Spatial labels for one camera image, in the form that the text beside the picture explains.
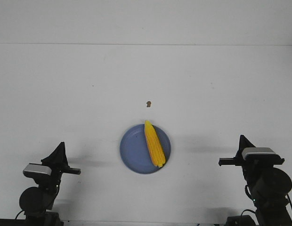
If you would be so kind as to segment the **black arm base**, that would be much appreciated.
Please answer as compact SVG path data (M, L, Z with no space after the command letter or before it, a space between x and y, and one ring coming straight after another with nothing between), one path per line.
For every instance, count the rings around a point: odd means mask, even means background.
M228 217L225 226L256 226L250 215Z
M26 216L25 219L1 219L0 226L63 226L57 212L46 212L42 216Z

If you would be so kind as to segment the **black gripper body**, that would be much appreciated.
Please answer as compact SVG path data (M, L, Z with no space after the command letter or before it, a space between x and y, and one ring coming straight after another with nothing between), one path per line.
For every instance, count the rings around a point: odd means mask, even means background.
M50 176L40 176L34 178L34 181L43 188L56 188L60 186L61 177L63 174L80 175L81 169L79 168L66 168L65 165L53 165L49 166L52 169Z
M249 186L253 186L265 169L273 168L274 165L282 165L285 159L279 155L250 155L244 158L220 158L219 166L235 165L241 166L243 177Z

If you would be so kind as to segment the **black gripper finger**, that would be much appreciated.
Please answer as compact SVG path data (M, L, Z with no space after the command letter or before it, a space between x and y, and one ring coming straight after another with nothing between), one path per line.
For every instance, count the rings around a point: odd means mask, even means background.
M253 148L255 147L246 137L244 137L244 148Z
M240 138L239 138L239 147L238 147L238 150L237 150L237 153L235 155L235 158L237 159L241 159L242 158L242 151L244 150L245 148L245 136L244 135L240 135Z
M46 158L41 160L42 165L65 165L65 143L61 142L56 149Z
M68 159L67 159L67 156L66 156L66 147L64 145L64 164L65 164L65 167L66 168L69 168L69 164L68 164Z

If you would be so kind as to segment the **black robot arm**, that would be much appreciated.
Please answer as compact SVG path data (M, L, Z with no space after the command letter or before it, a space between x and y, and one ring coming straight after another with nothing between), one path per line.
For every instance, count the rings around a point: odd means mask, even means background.
M22 211L26 215L39 215L52 209L63 174L81 174L81 169L69 166L65 142L61 142L40 164L29 163L23 169L23 175L33 179L38 186L29 187L21 194L19 206Z
M284 159L271 148L256 147L244 135L233 158L220 158L219 166L235 165L242 168L246 181L244 192L252 200L256 220L242 212L228 217L227 226L292 226L287 206L292 205L289 192L291 178L281 169Z

